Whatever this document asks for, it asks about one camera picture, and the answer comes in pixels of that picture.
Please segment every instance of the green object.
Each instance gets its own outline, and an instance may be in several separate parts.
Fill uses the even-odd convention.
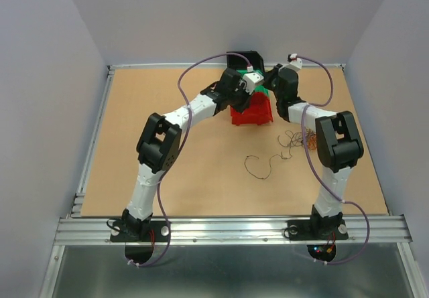
[[[244,75],[244,74],[246,74],[247,73],[247,71],[246,70],[238,70],[238,72],[240,73],[240,74],[242,74],[242,75]],[[260,75],[263,75],[262,74],[262,71],[261,70],[259,70],[259,69],[256,69],[255,70],[255,72],[257,72],[258,74],[260,74]],[[262,93],[264,93],[264,95],[266,95],[266,97],[268,97],[269,98],[269,90],[268,89],[266,89],[264,86],[258,86],[258,87],[256,87],[255,88],[255,92],[262,92]]]

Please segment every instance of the bolt head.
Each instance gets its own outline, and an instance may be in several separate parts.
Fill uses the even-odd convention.
[[[340,226],[338,227],[338,231],[341,234],[346,234],[347,233],[347,227],[344,224],[340,224]]]
[[[170,232],[168,231],[168,227],[167,227],[167,226],[163,226],[163,227],[161,228],[161,234],[162,234],[163,236],[167,236],[169,233],[170,233]]]
[[[288,228],[288,232],[289,232],[289,234],[294,236],[294,235],[298,234],[298,228],[296,226],[290,226]]]

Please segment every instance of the cable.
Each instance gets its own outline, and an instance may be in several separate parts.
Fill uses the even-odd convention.
[[[109,221],[120,221],[121,219],[108,219],[107,221],[106,221],[106,225],[109,227],[109,229],[111,229],[111,230],[113,230],[113,231],[116,231],[116,232],[118,232],[118,233],[121,233],[122,231],[119,229],[119,228],[116,228],[116,227],[114,227],[113,225],[111,225],[110,223],[109,223]]]
[[[249,173],[250,175],[252,175],[253,177],[255,177],[255,178],[257,178],[257,179],[267,179],[267,178],[269,178],[269,177],[270,177],[270,175],[271,175],[271,173],[272,173],[272,170],[273,170],[273,167],[271,166],[271,160],[272,160],[274,157],[279,156],[279,157],[280,157],[281,159],[283,159],[283,160],[293,158],[292,153],[291,153],[291,149],[292,149],[292,147],[302,147],[302,146],[303,146],[303,144],[302,144],[302,143],[303,143],[302,134],[301,134],[301,132],[294,133],[294,132],[292,132],[292,131],[285,131],[284,133],[286,134],[286,136],[287,136],[287,137],[289,137],[289,138],[290,138],[290,142],[289,142],[288,144],[286,144],[286,145],[282,144],[282,142],[280,142],[280,135],[278,135],[278,136],[277,136],[277,142],[278,142],[282,147],[287,147],[287,148],[288,148],[289,157],[284,156],[284,155],[283,155],[283,152],[278,153],[278,154],[274,154],[273,156],[271,156],[271,157],[269,158],[269,160],[268,160],[268,163],[269,163],[269,172],[268,172],[267,176],[265,176],[265,177],[260,177],[260,176],[257,176],[256,174],[252,173],[252,172],[249,170],[249,168],[247,167],[247,160],[248,160],[248,159],[251,159],[251,158],[259,159],[259,158],[258,158],[258,156],[256,156],[256,155],[248,155],[248,156],[246,156],[246,158],[245,158],[245,160],[244,160],[244,167],[245,167],[245,169],[246,169],[247,173]],[[315,132],[313,132],[313,131],[311,131],[310,129],[306,129],[306,135],[307,135],[307,137],[309,137],[309,138],[310,138],[310,139],[308,140],[308,141],[309,141],[309,143],[308,143],[308,148],[309,148],[310,150],[314,150],[314,149],[316,149],[316,147],[313,145],[313,143],[312,143],[312,142],[310,143],[310,141],[313,141],[313,139],[315,140],[315,138],[316,138],[316,133],[315,133]]]
[[[335,245],[335,240],[336,240],[336,238],[335,238],[335,232],[332,233],[332,236],[334,237],[334,239],[332,241],[332,246],[330,246],[331,250],[334,248],[334,245]]]
[[[248,155],[248,156],[246,156],[246,158],[244,160],[244,167],[245,167],[247,173],[249,173],[250,175],[256,177],[257,179],[267,179],[267,178],[269,178],[269,176],[271,175],[271,172],[273,170],[273,167],[271,166],[271,160],[274,157],[276,157],[276,156],[280,156],[281,159],[291,159],[292,158],[292,155],[290,155],[289,157],[285,157],[285,156],[283,156],[283,153],[274,154],[273,156],[271,156],[269,158],[269,161],[268,161],[268,163],[269,163],[269,173],[265,177],[259,177],[259,176],[255,175],[255,174],[253,174],[252,172],[249,171],[249,168],[247,167],[247,160],[248,159],[250,159],[250,158],[259,159],[258,156],[256,156],[256,155]]]
[[[341,265],[343,263],[347,263],[349,261],[352,261],[353,259],[357,258],[358,256],[360,256],[362,254],[362,252],[366,249],[367,245],[368,245],[368,241],[369,241],[369,233],[370,233],[370,226],[369,226],[369,220],[368,220],[368,216],[366,215],[365,211],[363,211],[362,207],[360,207],[360,205],[358,205],[357,203],[353,202],[353,201],[344,201],[342,198],[340,198],[339,196],[337,196],[320,178],[320,176],[317,174],[316,169],[313,166],[313,163],[311,162],[311,158],[310,158],[310,152],[308,151],[308,145],[307,145],[307,141],[306,141],[306,127],[304,125],[304,120],[305,120],[305,116],[306,116],[306,111],[308,109],[308,107],[310,106],[317,106],[317,107],[324,107],[327,104],[329,104],[332,100],[332,96],[334,95],[334,82],[332,81],[332,76],[330,75],[330,72],[328,70],[328,68],[326,68],[323,64],[321,64],[320,62],[317,62],[316,60],[307,58],[307,57],[303,57],[303,56],[296,56],[297,58],[301,58],[303,60],[307,60],[309,62],[314,62],[315,64],[318,64],[320,67],[322,67],[324,69],[324,71],[326,72],[326,74],[329,77],[329,82],[330,82],[330,94],[329,94],[329,98],[328,100],[324,103],[324,104],[308,104],[304,107],[304,110],[302,111],[302,117],[301,117],[301,133],[302,133],[302,138],[304,140],[304,150],[306,153],[306,157],[307,157],[307,161],[308,164],[310,166],[310,169],[312,170],[314,176],[316,177],[316,179],[320,182],[320,184],[326,189],[326,191],[329,192],[329,194],[336,199],[339,202],[342,202],[344,204],[351,204],[352,206],[355,206],[356,208],[359,209],[359,211],[361,211],[366,223],[367,223],[367,236],[365,238],[365,241],[363,243],[362,248],[358,251],[358,253],[354,254],[353,256],[350,256],[349,258],[346,258],[344,260],[340,260],[340,261],[334,261],[334,262],[324,262],[326,265]]]
[[[150,235],[150,244],[152,245],[152,248],[155,248],[155,232],[153,229],[150,229],[149,235]]]
[[[250,61],[249,61],[245,56],[243,56],[243,55],[241,55],[241,54],[237,54],[237,53],[235,53],[235,52],[226,52],[226,53],[224,53],[224,54],[214,55],[214,56],[211,56],[211,57],[205,58],[205,59],[200,60],[199,62],[196,62],[195,64],[193,64],[193,65],[189,66],[187,69],[185,69],[185,71],[183,71],[183,73],[180,75],[180,77],[179,77],[179,79],[178,79],[178,81],[177,81],[177,88],[179,89],[180,94],[183,96],[183,99],[185,100],[186,106],[187,106],[187,108],[188,108],[188,114],[189,114],[188,126],[186,127],[185,135],[184,135],[184,137],[183,137],[183,142],[182,142],[182,144],[180,144],[179,152],[178,152],[178,156],[179,156],[179,155],[180,155],[180,153],[182,152],[182,150],[183,150],[183,146],[185,146],[185,143],[186,143],[186,141],[188,140],[189,130],[190,130],[190,127],[191,127],[191,121],[192,121],[192,111],[191,111],[191,109],[190,109],[190,103],[189,103],[189,100],[188,100],[187,95],[185,94],[185,92],[183,91],[182,86],[181,86],[181,85],[182,85],[182,79],[183,79],[183,77],[184,77],[184,76],[185,76],[185,75],[186,75],[186,74],[187,74],[191,69],[193,69],[193,68],[197,67],[199,64],[202,64],[203,62],[207,62],[207,61],[209,61],[209,60],[212,60],[212,59],[215,59],[215,58],[219,58],[219,57],[223,57],[223,56],[237,56],[237,57],[243,58],[243,59],[247,62],[247,66],[248,66],[248,67],[250,67],[250,66],[251,66]],[[140,265],[140,264],[138,264],[138,265],[137,265],[137,264],[135,264],[133,261],[128,261],[128,263],[129,263],[129,264],[132,264],[132,265],[134,265],[134,266],[136,266],[136,267],[138,267],[138,268],[140,268],[140,267],[152,267],[152,266],[154,266],[158,261],[160,261],[160,260],[162,259],[162,257],[167,253],[167,250],[168,250],[168,248],[170,247],[170,243],[171,243],[171,222],[168,220],[168,216],[167,216],[166,211],[164,210],[164,207],[163,207],[163,205],[162,205],[161,195],[160,195],[160,192],[161,192],[161,181],[162,181],[162,180],[163,180],[163,178],[166,176],[167,172],[168,172],[168,171],[165,171],[165,172],[164,172],[164,174],[162,174],[162,175],[161,175],[161,177],[160,177],[160,181],[158,182],[158,186],[157,186],[156,194],[157,194],[157,198],[158,198],[158,204],[160,205],[160,209],[161,209],[161,212],[162,212],[162,216],[163,216],[163,217],[164,217],[164,219],[166,220],[167,227],[168,227],[168,234],[169,234],[170,236],[169,236],[169,237],[168,237],[168,239],[167,239],[167,245],[166,245],[166,247],[165,247],[165,248],[164,248],[164,250],[161,252],[161,254],[159,255],[159,257],[158,257],[157,259],[155,259],[154,261],[151,261],[150,263],[144,263],[144,264],[142,264],[142,265]]]

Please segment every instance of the red and green object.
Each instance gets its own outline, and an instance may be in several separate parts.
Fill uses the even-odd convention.
[[[256,124],[262,125],[273,121],[269,92],[263,86],[258,86],[250,100],[250,107],[239,113],[231,107],[231,120],[234,125]]]

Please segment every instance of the red box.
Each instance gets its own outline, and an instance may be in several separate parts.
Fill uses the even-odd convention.
[[[242,114],[231,107],[231,119],[234,125],[262,125],[273,121],[269,97],[263,92],[255,92],[250,100],[250,107]]]

